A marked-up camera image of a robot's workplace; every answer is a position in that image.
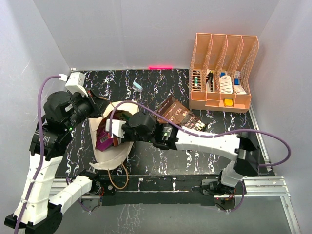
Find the purple snack packet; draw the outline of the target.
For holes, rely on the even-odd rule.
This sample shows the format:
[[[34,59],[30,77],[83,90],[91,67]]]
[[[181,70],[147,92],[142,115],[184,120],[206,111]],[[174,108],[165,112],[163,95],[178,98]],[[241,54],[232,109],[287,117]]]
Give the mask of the purple snack packet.
[[[106,119],[100,122],[100,125],[96,131],[96,149],[104,152],[111,146],[113,146],[113,139],[109,136],[109,132],[106,131]]]

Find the red brown snack box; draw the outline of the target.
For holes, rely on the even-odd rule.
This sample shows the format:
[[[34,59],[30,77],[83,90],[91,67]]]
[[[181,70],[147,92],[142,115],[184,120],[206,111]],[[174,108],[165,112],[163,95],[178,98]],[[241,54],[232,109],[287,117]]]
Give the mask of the red brown snack box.
[[[207,125],[200,120],[191,110],[185,107],[172,94],[164,100],[155,113],[170,122],[195,131],[204,131]]]

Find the brown paper bag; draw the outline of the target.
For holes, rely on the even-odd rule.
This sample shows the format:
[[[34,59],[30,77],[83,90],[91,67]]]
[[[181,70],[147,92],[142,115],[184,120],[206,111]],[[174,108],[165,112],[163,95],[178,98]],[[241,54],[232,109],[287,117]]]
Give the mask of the brown paper bag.
[[[110,118],[110,114],[114,107],[120,104],[121,101],[113,102],[109,104],[103,114],[100,117],[88,118],[90,135],[92,140],[93,152],[95,155],[96,163],[90,163],[90,165],[97,170],[110,171],[119,167],[129,155],[133,142],[120,143],[118,146],[111,146],[108,149],[101,151],[96,149],[96,130],[100,126],[103,118]]]

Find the red Doritos chips bag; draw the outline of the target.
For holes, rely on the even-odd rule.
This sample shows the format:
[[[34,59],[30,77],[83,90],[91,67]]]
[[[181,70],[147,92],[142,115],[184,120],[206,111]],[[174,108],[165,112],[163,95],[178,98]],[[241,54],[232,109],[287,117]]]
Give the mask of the red Doritos chips bag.
[[[114,137],[113,138],[113,146],[114,147],[117,147],[121,144],[121,138],[118,138],[118,137]]]

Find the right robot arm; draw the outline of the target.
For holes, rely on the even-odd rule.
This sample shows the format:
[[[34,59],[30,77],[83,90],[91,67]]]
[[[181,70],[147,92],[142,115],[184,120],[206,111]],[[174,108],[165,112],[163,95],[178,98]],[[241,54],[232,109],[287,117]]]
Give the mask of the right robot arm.
[[[217,136],[159,123],[143,112],[122,122],[118,130],[122,142],[149,142],[161,150],[200,151],[229,159],[230,163],[221,170],[217,180],[201,182],[201,191],[205,195],[232,195],[238,182],[257,176],[259,172],[260,148],[250,132]]]

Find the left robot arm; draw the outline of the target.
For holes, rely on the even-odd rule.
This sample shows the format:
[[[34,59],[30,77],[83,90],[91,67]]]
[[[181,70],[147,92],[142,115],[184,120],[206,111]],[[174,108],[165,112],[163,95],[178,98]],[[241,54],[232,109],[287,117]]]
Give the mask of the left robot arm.
[[[88,118],[102,117],[110,102],[87,91],[52,93],[39,110],[39,121],[30,144],[30,165],[18,207],[4,224],[16,234],[53,234],[64,213],[85,193],[100,191],[97,175],[84,170],[54,197],[50,197],[55,174],[72,141],[72,131]]]

